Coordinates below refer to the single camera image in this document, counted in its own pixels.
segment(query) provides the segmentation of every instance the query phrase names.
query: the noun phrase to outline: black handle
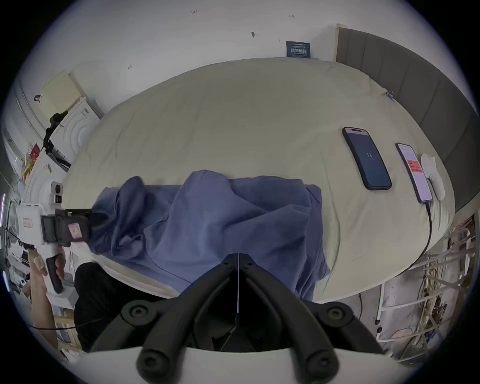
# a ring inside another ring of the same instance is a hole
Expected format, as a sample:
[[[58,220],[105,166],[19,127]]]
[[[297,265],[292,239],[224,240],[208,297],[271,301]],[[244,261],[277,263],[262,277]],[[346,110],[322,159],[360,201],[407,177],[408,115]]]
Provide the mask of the black handle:
[[[57,275],[57,266],[55,265],[55,260],[57,259],[58,255],[55,255],[53,257],[49,257],[46,260],[47,264],[47,272],[48,276],[50,277],[50,281],[52,282],[53,289],[57,293],[62,293],[63,292],[63,284],[61,283],[61,280],[59,276]]]
[[[137,359],[137,370],[145,380],[158,383],[174,374],[180,347],[195,315],[236,269],[237,260],[237,254],[231,254],[200,276],[153,326]]]
[[[290,290],[272,274],[241,253],[240,271],[260,288],[282,318],[302,371],[312,381],[326,382],[338,372],[332,343],[318,321]]]

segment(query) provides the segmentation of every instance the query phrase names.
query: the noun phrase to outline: black smartphone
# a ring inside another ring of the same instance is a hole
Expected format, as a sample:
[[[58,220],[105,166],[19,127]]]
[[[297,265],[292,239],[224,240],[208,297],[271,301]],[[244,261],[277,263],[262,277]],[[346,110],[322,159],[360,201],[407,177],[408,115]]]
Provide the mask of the black smartphone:
[[[345,127],[342,133],[357,162],[365,187],[371,191],[390,189],[392,181],[387,168],[368,132]]]

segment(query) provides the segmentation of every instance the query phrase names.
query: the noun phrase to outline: human arm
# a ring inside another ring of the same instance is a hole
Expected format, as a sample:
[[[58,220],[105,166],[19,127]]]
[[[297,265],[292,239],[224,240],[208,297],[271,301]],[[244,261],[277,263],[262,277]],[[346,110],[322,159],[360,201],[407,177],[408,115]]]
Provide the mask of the human arm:
[[[28,251],[28,261],[30,263],[30,287],[32,299],[32,321],[37,328],[56,328],[52,306],[48,301],[47,287],[43,276],[47,275],[46,269],[38,268],[36,258],[40,257],[37,251]],[[65,266],[65,258],[61,253],[55,262],[57,266],[57,274],[63,279],[63,267]],[[57,349],[57,332],[55,330],[39,330],[43,338],[48,341],[53,348]]]

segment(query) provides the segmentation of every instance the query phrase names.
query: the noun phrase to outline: white phone holder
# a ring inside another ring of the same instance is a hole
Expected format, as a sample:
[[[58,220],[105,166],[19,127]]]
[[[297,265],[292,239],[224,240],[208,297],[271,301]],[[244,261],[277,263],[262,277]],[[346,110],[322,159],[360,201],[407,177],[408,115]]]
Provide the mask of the white phone holder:
[[[421,156],[421,167],[425,177],[430,180],[432,184],[433,191],[437,196],[439,201],[442,201],[445,198],[445,187],[442,178],[440,177],[437,166],[435,164],[435,158],[430,157],[427,154],[422,154]]]

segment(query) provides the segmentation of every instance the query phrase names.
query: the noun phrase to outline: mattress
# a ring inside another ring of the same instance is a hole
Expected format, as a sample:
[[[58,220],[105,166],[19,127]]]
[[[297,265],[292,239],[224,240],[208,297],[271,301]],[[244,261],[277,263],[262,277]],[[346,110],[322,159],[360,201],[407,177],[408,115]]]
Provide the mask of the mattress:
[[[314,301],[361,292],[410,266],[429,236],[425,207],[395,143],[436,157],[446,198],[439,202],[433,193],[430,246],[455,215],[452,184],[435,149],[385,93],[354,68],[313,59],[229,61],[186,72],[119,104],[100,121],[67,174],[63,205],[90,208],[105,187],[133,176],[145,184],[182,184],[191,172],[208,169],[231,179],[302,179],[322,190],[324,253],[332,271],[317,282]],[[345,126],[370,133],[391,189],[364,187],[342,136]],[[108,268],[121,270],[116,277],[125,276],[130,285],[144,283],[116,263]]]

